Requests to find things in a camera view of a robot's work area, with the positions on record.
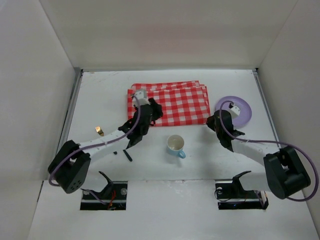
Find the purple plastic plate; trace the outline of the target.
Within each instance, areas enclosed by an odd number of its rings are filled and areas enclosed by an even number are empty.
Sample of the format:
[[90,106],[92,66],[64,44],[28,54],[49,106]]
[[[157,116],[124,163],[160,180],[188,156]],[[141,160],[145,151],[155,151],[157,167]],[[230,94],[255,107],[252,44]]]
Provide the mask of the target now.
[[233,103],[241,110],[240,115],[237,118],[232,118],[232,123],[236,129],[244,127],[252,118],[252,109],[250,105],[242,98],[237,96],[225,96],[222,97],[215,105],[215,110],[218,111],[223,102],[222,109],[229,112],[229,104]]

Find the red white checkered cloth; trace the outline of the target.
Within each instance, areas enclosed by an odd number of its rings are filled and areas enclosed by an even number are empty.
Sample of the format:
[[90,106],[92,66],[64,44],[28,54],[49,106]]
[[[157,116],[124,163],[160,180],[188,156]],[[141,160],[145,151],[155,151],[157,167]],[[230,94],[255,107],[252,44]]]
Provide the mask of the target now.
[[144,89],[148,98],[162,106],[156,127],[203,125],[211,115],[207,86],[197,80],[163,83],[134,83],[127,90],[127,117],[133,117],[132,95]]

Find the blue white mug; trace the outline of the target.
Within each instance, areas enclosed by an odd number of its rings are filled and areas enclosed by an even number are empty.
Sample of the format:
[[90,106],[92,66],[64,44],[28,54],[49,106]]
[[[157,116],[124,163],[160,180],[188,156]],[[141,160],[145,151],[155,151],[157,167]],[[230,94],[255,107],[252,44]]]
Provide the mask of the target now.
[[171,135],[168,137],[167,142],[167,152],[175,157],[179,157],[181,159],[186,158],[186,154],[184,152],[185,141],[180,135]]

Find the gold knife black handle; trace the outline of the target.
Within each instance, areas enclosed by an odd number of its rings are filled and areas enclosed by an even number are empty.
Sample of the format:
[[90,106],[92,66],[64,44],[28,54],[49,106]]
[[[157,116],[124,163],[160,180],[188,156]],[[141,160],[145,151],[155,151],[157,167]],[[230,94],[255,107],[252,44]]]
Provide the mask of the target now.
[[123,153],[125,154],[125,156],[127,157],[127,159],[128,159],[130,162],[133,161],[132,157],[128,154],[128,152],[127,152],[126,150],[123,150]]

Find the gold fork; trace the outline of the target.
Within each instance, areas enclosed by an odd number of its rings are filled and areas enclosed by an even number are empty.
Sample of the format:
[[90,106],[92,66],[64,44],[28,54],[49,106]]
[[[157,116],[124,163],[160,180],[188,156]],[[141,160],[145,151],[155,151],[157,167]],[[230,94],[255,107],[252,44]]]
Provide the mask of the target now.
[[101,137],[103,137],[105,135],[100,126],[96,126],[95,130]]

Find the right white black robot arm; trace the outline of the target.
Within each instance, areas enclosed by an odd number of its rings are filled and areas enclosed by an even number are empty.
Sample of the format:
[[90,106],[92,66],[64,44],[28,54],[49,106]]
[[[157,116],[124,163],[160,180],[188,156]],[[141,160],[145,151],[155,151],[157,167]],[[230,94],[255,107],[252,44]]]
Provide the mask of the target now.
[[220,144],[230,152],[243,155],[264,167],[264,172],[246,170],[232,178],[244,191],[268,191],[279,199],[311,185],[311,179],[294,147],[279,148],[267,142],[242,139],[244,133],[234,129],[231,114],[217,110],[206,125],[215,132]]

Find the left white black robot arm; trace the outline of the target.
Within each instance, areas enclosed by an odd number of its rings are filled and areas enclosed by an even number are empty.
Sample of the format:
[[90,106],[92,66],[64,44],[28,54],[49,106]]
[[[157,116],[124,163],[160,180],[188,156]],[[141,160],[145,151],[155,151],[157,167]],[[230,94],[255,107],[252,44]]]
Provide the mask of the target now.
[[154,98],[133,99],[136,100],[133,117],[114,132],[83,143],[68,140],[62,145],[47,169],[51,186],[71,194],[85,184],[91,163],[142,141],[149,128],[163,117],[163,109]]

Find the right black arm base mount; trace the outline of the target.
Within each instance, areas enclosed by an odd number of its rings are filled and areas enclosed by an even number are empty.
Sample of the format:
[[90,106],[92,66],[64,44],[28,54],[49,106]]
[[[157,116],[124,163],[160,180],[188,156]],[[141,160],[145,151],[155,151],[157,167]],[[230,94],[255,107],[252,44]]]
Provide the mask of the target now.
[[219,210],[266,210],[269,206],[265,191],[244,190],[240,177],[251,171],[244,171],[232,179],[217,180],[214,196]]

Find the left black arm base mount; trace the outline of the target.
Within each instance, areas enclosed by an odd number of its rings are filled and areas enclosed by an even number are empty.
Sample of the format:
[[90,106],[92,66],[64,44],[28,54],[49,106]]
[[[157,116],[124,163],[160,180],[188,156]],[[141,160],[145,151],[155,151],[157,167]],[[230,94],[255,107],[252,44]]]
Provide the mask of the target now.
[[81,211],[125,211],[127,208],[127,181],[112,181],[104,172],[99,173],[106,180],[101,191],[82,188]]

